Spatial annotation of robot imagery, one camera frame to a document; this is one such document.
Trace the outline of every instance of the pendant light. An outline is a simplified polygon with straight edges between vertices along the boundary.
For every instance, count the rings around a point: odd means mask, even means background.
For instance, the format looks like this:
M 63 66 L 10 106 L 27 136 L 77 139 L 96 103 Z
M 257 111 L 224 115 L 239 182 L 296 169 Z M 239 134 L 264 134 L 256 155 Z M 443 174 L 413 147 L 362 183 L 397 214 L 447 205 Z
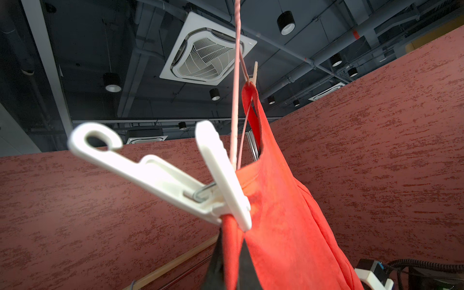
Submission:
M 357 70 L 355 67 L 352 68 L 352 69 L 350 69 L 350 70 L 348 70 L 348 75 L 349 75 L 350 77 L 354 77 L 354 76 L 357 75 L 357 74 L 358 74 L 358 70 Z
M 269 105 L 272 105 L 276 102 L 276 100 L 274 99 L 274 96 L 270 96 L 267 98 L 267 102 L 269 103 Z
M 219 99 L 221 98 L 221 96 L 219 95 L 219 90 L 218 90 L 218 88 L 211 89 L 211 90 L 209 91 L 209 95 L 211 96 L 211 99 L 212 99 L 213 101 L 217 101 L 217 100 L 219 100 Z
M 334 54 L 330 57 L 330 63 L 332 66 L 337 66 L 342 63 L 342 56 L 339 53 Z
M 187 130 L 187 125 L 185 124 L 185 122 L 179 122 L 179 130 Z
M 280 6 L 280 1 L 277 0 L 279 3 L 280 11 L 282 14 L 277 18 L 277 25 L 279 26 L 279 31 L 282 35 L 287 35 L 295 29 L 295 19 L 293 19 L 293 14 L 291 11 L 283 11 L 282 6 Z
M 121 79 L 117 73 L 114 73 L 111 69 L 111 58 L 110 58 L 110 48 L 108 47 L 108 37 L 106 36 L 106 24 L 102 18 L 103 28 L 105 31 L 105 41 L 106 41 L 106 51 L 108 53 L 108 61 L 110 63 L 110 72 L 107 72 L 103 75 L 103 84 L 105 85 L 105 89 L 112 93 L 117 93 L 121 91 Z

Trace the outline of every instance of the clothes clip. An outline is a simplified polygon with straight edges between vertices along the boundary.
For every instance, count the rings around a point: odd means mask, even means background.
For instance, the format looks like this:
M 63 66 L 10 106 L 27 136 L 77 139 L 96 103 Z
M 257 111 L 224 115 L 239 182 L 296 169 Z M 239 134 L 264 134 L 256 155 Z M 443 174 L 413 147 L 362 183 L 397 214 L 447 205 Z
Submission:
M 91 146 L 87 142 L 89 137 L 105 142 L 108 150 Z M 135 163 L 116 153 L 123 146 L 121 138 L 99 123 L 79 125 L 68 140 L 68 148 L 74 155 L 116 173 L 201 219 L 220 225 L 221 215 L 232 214 L 242 231 L 250 230 L 250 202 L 243 194 L 224 145 L 210 121 L 197 123 L 195 140 L 214 179 L 214 183 L 206 186 L 158 156 L 147 155 Z

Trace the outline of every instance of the black fabric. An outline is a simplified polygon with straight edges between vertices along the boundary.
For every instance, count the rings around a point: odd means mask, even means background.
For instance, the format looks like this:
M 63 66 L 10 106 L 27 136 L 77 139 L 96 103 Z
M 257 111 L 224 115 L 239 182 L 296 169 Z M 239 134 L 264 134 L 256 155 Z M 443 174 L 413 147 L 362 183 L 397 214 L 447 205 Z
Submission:
M 224 256 L 222 254 L 222 231 L 219 232 L 218 241 L 211 256 L 201 290 L 226 290 L 226 284 L 224 283 Z
M 237 290 L 262 290 L 256 274 L 255 266 L 251 260 L 248 246 L 245 239 L 243 240 L 242 250 L 240 251 L 240 260 L 238 268 Z
M 224 283 L 224 256 L 222 254 L 222 231 L 219 232 L 218 241 L 214 248 L 208 271 L 206 272 L 205 282 L 201 290 L 225 290 Z M 258 276 L 251 260 L 250 252 L 245 240 L 243 240 L 240 251 L 237 290 L 262 290 Z

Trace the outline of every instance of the red garment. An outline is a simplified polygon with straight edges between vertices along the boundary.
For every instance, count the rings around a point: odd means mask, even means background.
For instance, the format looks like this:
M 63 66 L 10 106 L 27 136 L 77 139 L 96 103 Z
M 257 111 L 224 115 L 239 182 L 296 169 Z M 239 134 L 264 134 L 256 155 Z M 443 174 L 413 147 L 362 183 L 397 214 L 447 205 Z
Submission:
M 269 289 L 362 290 L 350 262 L 307 188 L 296 180 L 271 132 L 256 87 L 246 83 L 242 103 L 246 110 L 253 96 L 258 116 L 249 122 L 261 155 L 237 171 L 251 203 L 250 231 L 238 228 L 233 216 L 223 217 L 223 253 L 228 290 L 237 285 L 243 238 L 258 279 Z

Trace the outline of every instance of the white ceiling column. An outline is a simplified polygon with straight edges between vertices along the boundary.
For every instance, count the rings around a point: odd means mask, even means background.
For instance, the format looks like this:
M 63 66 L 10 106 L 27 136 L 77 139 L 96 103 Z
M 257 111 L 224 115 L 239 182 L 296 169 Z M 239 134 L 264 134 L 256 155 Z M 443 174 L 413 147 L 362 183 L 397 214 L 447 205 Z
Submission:
M 63 88 L 61 85 L 61 79 L 58 75 L 57 64 L 55 62 L 55 56 L 53 55 L 52 45 L 48 37 L 47 27 L 45 25 L 44 14 L 42 12 L 42 6 L 40 0 L 21 0 L 23 4 L 24 12 L 27 17 L 27 22 L 34 37 L 34 42 L 39 52 L 40 60 L 44 66 L 45 73 L 47 74 L 48 82 L 52 90 L 55 103 L 58 108 L 58 112 L 63 123 L 63 128 L 66 135 L 72 132 L 71 117 L 68 111 L 68 105 L 66 104 L 66 98 L 64 97 Z
M 40 152 L 21 126 L 0 104 L 0 157 Z

